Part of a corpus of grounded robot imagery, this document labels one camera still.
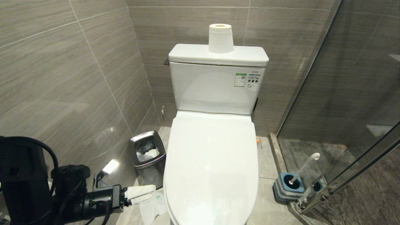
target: toilet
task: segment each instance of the toilet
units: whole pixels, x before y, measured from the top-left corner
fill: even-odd
[[[178,112],[164,172],[174,225],[244,225],[258,190],[251,113],[269,61],[261,47],[177,44],[169,53]]]

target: toilet seat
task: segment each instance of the toilet seat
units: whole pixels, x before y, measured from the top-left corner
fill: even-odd
[[[244,225],[258,189],[250,116],[178,111],[168,144],[164,192],[178,225]]]

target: toilet paper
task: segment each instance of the toilet paper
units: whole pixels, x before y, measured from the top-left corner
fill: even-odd
[[[233,51],[233,36],[231,25],[210,25],[208,34],[208,51],[219,54]]]

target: cable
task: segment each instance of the cable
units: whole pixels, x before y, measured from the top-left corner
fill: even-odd
[[[58,219],[62,216],[64,213],[64,209],[67,206],[67,203],[76,195],[76,190],[79,188],[79,186],[82,184],[83,180],[79,181],[78,185],[67,195],[67,197],[64,198],[64,201],[62,201],[62,204],[60,206],[60,210],[58,211],[57,216],[54,218],[54,224],[58,223]]]
[[[46,150],[50,154],[50,156],[51,156],[51,158],[53,160],[54,172],[55,172],[55,176],[53,178],[53,183],[52,183],[51,189],[50,189],[50,195],[53,195],[54,189],[56,188],[55,182],[58,181],[58,177],[59,177],[58,176],[58,160],[57,160],[57,156],[54,153],[54,151],[49,146],[47,146],[45,143],[43,143],[41,141],[38,141],[36,139],[30,138],[30,137],[18,137],[18,136],[15,136],[15,137],[1,137],[0,136],[0,141],[4,141],[4,142],[18,142],[18,141],[30,142],[30,143],[33,143],[33,144],[36,144],[36,145],[42,147],[44,150]]]
[[[108,219],[110,218],[110,205],[106,201],[96,201],[98,203],[103,203],[106,208],[106,215],[104,216],[103,223],[101,225],[106,225]]]

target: toilet brush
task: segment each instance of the toilet brush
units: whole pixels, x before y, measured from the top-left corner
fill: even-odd
[[[319,158],[319,153],[312,154],[296,174],[280,173],[272,186],[275,198],[280,201],[296,201],[303,196],[305,190],[300,175]]]

